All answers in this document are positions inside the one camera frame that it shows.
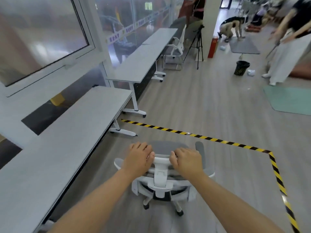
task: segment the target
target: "white dress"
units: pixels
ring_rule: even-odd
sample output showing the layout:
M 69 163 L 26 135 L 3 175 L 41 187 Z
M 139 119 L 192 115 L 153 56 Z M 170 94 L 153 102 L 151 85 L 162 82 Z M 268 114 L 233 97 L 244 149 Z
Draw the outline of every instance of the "white dress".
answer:
M 270 83 L 282 83 L 290 75 L 301 56 L 310 49 L 311 34 L 295 39 L 289 43 L 281 43 L 273 57 L 269 74 Z

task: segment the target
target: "red fire extinguisher box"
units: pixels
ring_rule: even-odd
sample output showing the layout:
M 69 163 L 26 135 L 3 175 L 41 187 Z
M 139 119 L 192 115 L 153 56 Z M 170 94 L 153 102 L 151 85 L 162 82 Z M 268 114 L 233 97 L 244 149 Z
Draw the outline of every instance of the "red fire extinguisher box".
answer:
M 213 58 L 218 46 L 218 37 L 214 36 L 212 39 L 210 51 L 208 52 L 208 58 Z

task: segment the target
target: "white chair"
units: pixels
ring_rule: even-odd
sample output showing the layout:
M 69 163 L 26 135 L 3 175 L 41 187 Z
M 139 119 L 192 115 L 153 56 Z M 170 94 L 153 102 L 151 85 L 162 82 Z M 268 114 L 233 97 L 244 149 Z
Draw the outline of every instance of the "white chair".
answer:
M 167 45 L 166 48 L 164 49 L 164 51 L 163 51 L 164 53 L 162 54 L 164 56 L 163 62 L 162 62 L 162 68 L 163 69 L 177 70 L 177 71 L 180 71 L 183 69 L 182 55 L 183 55 L 183 50 L 184 50 L 184 39 L 185 39 L 186 27 L 187 27 L 187 25 L 185 24 L 185 27 L 183 29 L 183 32 L 181 34 L 180 39 L 173 37 L 173 39 L 174 39 L 173 44 Z M 169 57 L 172 59 L 175 59 L 176 57 L 178 57 L 179 62 L 178 63 L 166 62 L 166 57 Z M 165 64 L 176 65 L 176 69 L 165 68 Z
M 169 155 L 172 150 L 183 147 L 188 148 L 185 144 L 171 141 L 152 141 L 153 151 L 156 153 L 153 166 L 144 176 L 140 176 L 132 182 L 132 191 L 134 194 L 146 196 L 143 201 L 144 209 L 148 209 L 150 200 L 171 201 L 173 202 L 176 212 L 179 216 L 184 214 L 179 201 L 192 201 L 196 199 L 197 191 L 192 184 L 185 180 L 180 174 L 173 169 L 169 162 Z M 205 156 L 204 146 L 202 142 L 196 142 L 196 150 L 202 156 L 202 164 L 204 172 L 214 177 L 213 159 Z M 120 169 L 123 160 L 116 158 L 115 166 Z

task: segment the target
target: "green mat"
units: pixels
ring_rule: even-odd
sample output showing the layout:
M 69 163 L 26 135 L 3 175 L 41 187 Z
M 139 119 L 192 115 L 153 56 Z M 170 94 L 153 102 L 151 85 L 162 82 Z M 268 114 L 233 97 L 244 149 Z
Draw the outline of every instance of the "green mat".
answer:
M 311 89 L 265 86 L 263 90 L 274 110 L 311 115 Z

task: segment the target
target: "white shoe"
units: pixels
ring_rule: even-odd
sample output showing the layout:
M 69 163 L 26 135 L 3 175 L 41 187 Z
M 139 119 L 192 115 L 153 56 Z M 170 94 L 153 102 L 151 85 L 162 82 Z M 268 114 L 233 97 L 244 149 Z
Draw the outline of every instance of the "white shoe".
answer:
M 262 77 L 263 77 L 263 78 L 270 78 L 270 77 L 271 77 L 271 74 L 270 74 L 270 73 L 263 74 Z

